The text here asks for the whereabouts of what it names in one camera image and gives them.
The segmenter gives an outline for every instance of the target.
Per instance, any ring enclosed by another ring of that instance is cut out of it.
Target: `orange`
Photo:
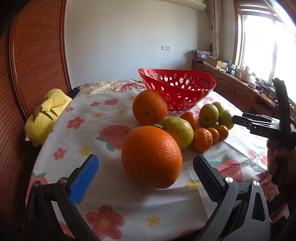
[[[158,124],[165,119],[167,112],[165,99],[154,90],[140,92],[133,101],[133,115],[141,125]]]
[[[228,137],[228,128],[224,125],[219,125],[216,127],[219,132],[219,141],[224,141]]]
[[[219,132],[215,128],[208,128],[207,129],[209,132],[211,132],[212,137],[213,137],[213,143],[216,143],[217,140],[219,139]]]
[[[180,116],[180,118],[188,121],[193,130],[197,127],[198,118],[194,113],[190,111],[185,112],[183,115]]]
[[[183,162],[177,142],[169,133],[153,126],[140,126],[128,134],[121,160],[134,181],[157,189],[174,184]]]
[[[211,132],[205,128],[199,128],[194,131],[192,146],[198,152],[207,151],[213,144]]]

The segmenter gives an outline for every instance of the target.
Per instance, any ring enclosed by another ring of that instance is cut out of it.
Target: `red fruit basket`
[[[190,70],[138,69],[147,89],[159,92],[169,110],[186,110],[196,106],[216,86],[215,79]]]

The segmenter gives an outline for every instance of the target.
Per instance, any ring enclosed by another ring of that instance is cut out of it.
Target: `blue gripper pad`
[[[70,187],[69,199],[73,205],[82,201],[98,169],[99,159],[93,155]]]

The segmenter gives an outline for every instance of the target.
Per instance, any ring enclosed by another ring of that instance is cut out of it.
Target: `metal bolt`
[[[66,178],[66,177],[61,177],[60,179],[59,179],[59,183],[60,184],[64,184],[64,183],[66,183],[68,181],[68,179]]]
[[[253,181],[253,184],[254,184],[255,186],[259,186],[259,185],[260,185],[260,183],[257,182],[256,180]]]
[[[38,187],[40,185],[40,182],[39,181],[35,181],[34,183],[33,183],[33,187]]]
[[[228,183],[232,183],[233,179],[232,179],[232,177],[226,177],[225,181],[228,182]]]

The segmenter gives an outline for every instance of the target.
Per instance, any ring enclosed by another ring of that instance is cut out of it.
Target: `fruit stem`
[[[164,131],[165,131],[165,128],[166,128],[166,126],[161,126],[161,125],[158,125],[158,124],[154,124],[153,126],[157,127],[157,128],[160,128],[160,129],[162,129]]]

